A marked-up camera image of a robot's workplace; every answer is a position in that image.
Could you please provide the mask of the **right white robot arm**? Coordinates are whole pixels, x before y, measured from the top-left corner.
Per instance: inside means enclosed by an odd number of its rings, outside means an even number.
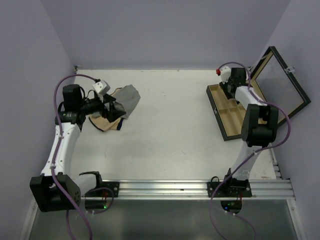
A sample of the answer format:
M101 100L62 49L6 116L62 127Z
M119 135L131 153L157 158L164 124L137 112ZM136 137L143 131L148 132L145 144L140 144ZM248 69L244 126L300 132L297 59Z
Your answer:
M241 67L223 66L216 70L219 83L228 100L236 100L245 109L241 126L242 147L230 168L231 179L223 183L223 192L235 196L240 190L239 181L250 178L251 170L260 152L273 143L277 136L279 110L265 103L247 80L247 72Z

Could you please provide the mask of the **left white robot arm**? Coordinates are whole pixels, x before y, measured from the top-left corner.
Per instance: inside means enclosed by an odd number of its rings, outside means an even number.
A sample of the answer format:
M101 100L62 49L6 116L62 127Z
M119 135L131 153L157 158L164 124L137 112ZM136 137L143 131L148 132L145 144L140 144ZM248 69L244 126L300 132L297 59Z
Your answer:
M113 122L125 115L125 111L115 108L116 99L108 94L110 86L105 81L94 83L92 88L93 98L85 97L78 84L62 88L63 102L57 108L50 155L40 175L32 177L29 183L42 212L74 210L87 193L95 197L103 193L98 171L82 172L76 179L69 176L74 148L87 116L98 113Z

